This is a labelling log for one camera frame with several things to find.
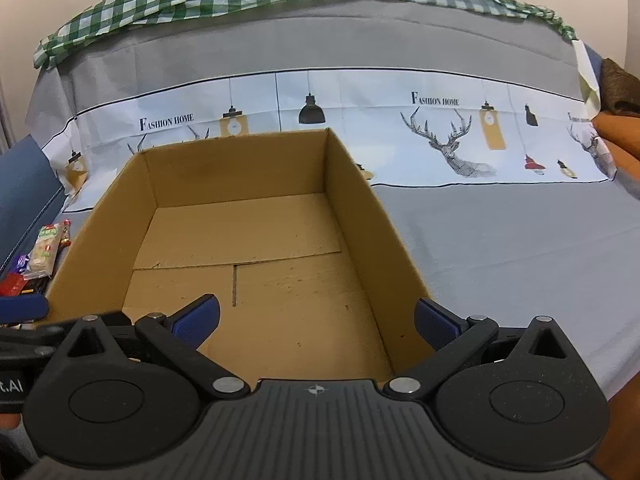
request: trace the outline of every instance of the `orange cushion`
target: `orange cushion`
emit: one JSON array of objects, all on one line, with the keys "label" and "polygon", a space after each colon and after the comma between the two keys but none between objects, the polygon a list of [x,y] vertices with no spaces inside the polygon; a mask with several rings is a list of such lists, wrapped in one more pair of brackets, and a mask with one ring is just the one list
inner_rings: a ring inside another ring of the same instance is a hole
[{"label": "orange cushion", "polygon": [[591,122],[603,139],[640,159],[640,118],[600,112]]},{"label": "orange cushion", "polygon": [[637,160],[633,155],[627,153],[610,140],[605,139],[604,142],[611,152],[616,166],[626,171],[634,179],[640,180],[640,160]]}]

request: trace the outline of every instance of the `triangular cutout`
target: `triangular cutout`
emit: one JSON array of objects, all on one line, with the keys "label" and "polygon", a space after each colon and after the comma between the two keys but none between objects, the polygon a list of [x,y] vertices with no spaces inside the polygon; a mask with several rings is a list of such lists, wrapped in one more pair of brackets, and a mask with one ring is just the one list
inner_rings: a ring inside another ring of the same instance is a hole
[{"label": "triangular cutout", "polygon": [[103,352],[104,346],[102,346],[95,332],[95,328],[85,328],[67,355],[69,357],[82,357],[85,355],[101,354]]},{"label": "triangular cutout", "polygon": [[556,340],[554,333],[549,330],[541,330],[538,333],[535,343],[530,350],[533,355],[542,355],[545,357],[554,357],[555,359],[564,359],[566,355]]}]

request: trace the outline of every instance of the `cardboard box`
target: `cardboard box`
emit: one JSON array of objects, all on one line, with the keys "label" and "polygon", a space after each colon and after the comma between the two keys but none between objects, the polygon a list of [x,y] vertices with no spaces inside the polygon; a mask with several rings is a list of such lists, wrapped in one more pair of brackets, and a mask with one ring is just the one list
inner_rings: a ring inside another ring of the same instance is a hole
[{"label": "cardboard box", "polygon": [[260,378],[388,380],[433,350],[427,290],[330,130],[196,140],[136,154],[47,293],[47,322],[122,308],[136,320],[220,300],[200,351]]}]

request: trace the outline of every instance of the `blue gripper pad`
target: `blue gripper pad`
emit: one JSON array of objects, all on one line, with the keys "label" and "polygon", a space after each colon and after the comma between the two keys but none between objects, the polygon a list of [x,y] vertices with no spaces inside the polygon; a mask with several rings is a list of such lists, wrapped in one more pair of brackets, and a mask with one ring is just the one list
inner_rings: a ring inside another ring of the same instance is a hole
[{"label": "blue gripper pad", "polygon": [[41,319],[47,315],[47,312],[49,312],[49,303],[42,294],[0,297],[0,324]]},{"label": "blue gripper pad", "polygon": [[204,294],[197,300],[169,316],[165,328],[181,341],[196,349],[220,323],[220,304],[213,294]]},{"label": "blue gripper pad", "polygon": [[422,339],[435,351],[462,334],[468,323],[433,300],[421,298],[415,305],[414,325]]}]

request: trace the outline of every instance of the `purple package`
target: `purple package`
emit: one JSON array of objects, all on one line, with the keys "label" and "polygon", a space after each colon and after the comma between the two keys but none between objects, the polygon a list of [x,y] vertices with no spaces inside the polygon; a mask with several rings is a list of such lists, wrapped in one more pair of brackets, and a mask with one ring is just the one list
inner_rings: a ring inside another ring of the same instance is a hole
[{"label": "purple package", "polygon": [[28,263],[29,263],[29,255],[21,254],[20,256],[18,256],[17,260],[15,261],[11,271],[18,272],[19,274],[21,274],[26,270]]}]

